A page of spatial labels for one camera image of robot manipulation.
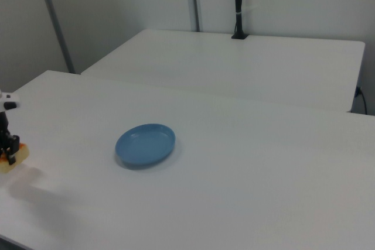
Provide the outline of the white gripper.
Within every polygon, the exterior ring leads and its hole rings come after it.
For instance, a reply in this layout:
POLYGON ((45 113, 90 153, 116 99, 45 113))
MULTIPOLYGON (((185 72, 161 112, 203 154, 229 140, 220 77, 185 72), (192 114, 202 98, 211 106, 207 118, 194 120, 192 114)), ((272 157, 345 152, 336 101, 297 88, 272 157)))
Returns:
POLYGON ((8 130, 8 119, 5 111, 19 108, 20 98, 15 93, 5 93, 1 91, 0 94, 0 111, 1 111, 1 157, 6 157, 9 165, 13 165, 16 162, 15 154, 20 148, 20 137, 18 135, 12 135, 8 130))

